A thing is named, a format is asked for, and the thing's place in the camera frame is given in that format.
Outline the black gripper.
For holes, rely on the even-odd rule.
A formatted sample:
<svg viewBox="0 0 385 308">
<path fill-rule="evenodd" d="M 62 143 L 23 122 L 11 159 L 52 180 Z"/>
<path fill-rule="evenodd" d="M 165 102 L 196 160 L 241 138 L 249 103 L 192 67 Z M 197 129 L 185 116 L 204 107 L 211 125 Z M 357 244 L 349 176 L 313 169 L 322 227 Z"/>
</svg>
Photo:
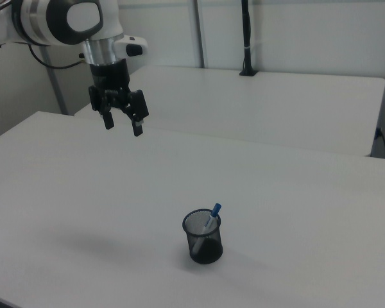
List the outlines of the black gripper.
<svg viewBox="0 0 385 308">
<path fill-rule="evenodd" d="M 93 111 L 102 117 L 107 130 L 114 127 L 111 108 L 125 108 L 132 122 L 133 134 L 143 133 L 142 124 L 149 116 L 142 90 L 130 92 L 130 75 L 126 60 L 109 65 L 90 65 L 94 84 L 89 87 L 90 104 Z"/>
</svg>

